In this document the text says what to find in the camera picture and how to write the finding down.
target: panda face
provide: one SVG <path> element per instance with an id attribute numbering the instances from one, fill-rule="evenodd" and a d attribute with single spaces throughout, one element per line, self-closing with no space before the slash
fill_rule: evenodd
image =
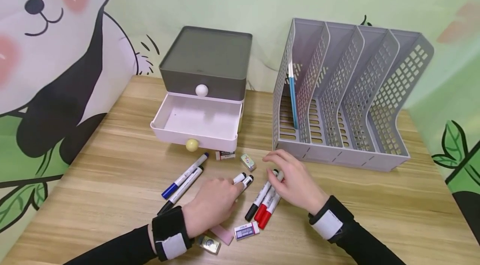
<path id="1" fill-rule="evenodd" d="M 85 54 L 107 0 L 0 0 L 0 115 Z"/>

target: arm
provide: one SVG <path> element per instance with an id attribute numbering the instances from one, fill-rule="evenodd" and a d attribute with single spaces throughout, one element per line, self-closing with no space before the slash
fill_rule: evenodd
<path id="1" fill-rule="evenodd" d="M 307 210 L 312 227 L 325 240 L 344 249 L 358 265 L 405 265 L 361 227 L 341 202 L 328 196 L 315 183 L 305 165 L 293 155 L 279 149 L 270 152 L 263 161 L 277 164 L 284 172 L 285 181 L 282 183 L 271 170 L 267 170 L 268 180 L 275 191 L 291 204 Z"/>
<path id="2" fill-rule="evenodd" d="M 315 215 L 312 227 L 330 243 L 345 250 L 358 265 L 405 265 L 391 250 L 354 220 L 353 214 L 334 196 Z"/>
<path id="3" fill-rule="evenodd" d="M 66 262 L 65 265 L 143 265 L 157 258 L 167 261 L 183 255 L 195 237 L 230 217 L 243 184 L 232 179 L 209 180 L 195 199 L 177 206 L 143 226 Z"/>

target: blue notebook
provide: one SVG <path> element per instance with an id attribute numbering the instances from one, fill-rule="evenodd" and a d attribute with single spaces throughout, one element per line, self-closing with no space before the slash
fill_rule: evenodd
<path id="1" fill-rule="evenodd" d="M 298 129 L 297 102 L 295 100 L 295 77 L 293 75 L 293 64 L 288 64 L 288 83 L 290 84 L 290 98 L 292 101 L 293 127 Z"/>

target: pink eraser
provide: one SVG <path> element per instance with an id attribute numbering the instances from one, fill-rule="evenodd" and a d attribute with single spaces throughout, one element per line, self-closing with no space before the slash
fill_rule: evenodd
<path id="1" fill-rule="evenodd" d="M 230 243 L 233 241 L 233 233 L 229 230 L 225 230 L 221 225 L 212 227 L 210 231 L 227 245 L 230 245 Z"/>

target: drawer knob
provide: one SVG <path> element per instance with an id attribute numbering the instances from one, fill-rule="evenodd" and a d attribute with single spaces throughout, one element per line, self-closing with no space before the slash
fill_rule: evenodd
<path id="1" fill-rule="evenodd" d="M 195 139 L 188 139 L 185 145 L 187 151 L 194 152 L 198 149 L 198 141 Z"/>
<path id="2" fill-rule="evenodd" d="M 203 84 L 200 84 L 195 88 L 195 93 L 198 96 L 205 97 L 208 94 L 208 87 Z"/>

